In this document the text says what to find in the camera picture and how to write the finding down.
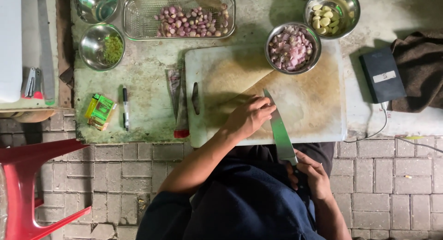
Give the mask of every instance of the red plastic chair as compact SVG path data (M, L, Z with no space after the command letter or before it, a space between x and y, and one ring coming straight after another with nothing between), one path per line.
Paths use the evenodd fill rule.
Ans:
M85 147L88 145L70 139L0 149L8 196L5 240L41 239L91 211L91 207L82 209L49 226L39 226L34 218L34 208L43 204L41 199L34 199L34 179L40 167L52 158Z

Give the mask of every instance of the dark pants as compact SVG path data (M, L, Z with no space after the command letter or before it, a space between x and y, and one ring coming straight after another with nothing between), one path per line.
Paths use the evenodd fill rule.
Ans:
M294 143L292 146L298 151L311 157L313 160L321 163L324 170L331 174L332 158L334 157L335 142L320 143ZM234 147L226 157L255 159L269 161L273 163L281 163L277 156L277 148L275 145L255 145L255 146L239 146Z

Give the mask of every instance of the label sticker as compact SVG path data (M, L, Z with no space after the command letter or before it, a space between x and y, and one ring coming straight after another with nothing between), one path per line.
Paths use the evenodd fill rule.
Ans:
M379 83L395 77L395 71L390 71L383 74L375 75L373 78L374 83Z

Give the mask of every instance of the brown towel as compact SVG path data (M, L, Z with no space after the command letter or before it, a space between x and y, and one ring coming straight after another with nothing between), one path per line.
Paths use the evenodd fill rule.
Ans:
M419 113L443 109L443 29L415 32L391 45L406 97L392 101L392 110Z

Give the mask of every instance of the cutting board handle hole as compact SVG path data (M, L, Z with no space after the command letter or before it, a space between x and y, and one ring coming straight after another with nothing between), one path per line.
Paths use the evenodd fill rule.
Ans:
M200 99L198 98L198 84L194 83L194 87L192 88L192 106L194 107L194 111L196 115L200 114Z

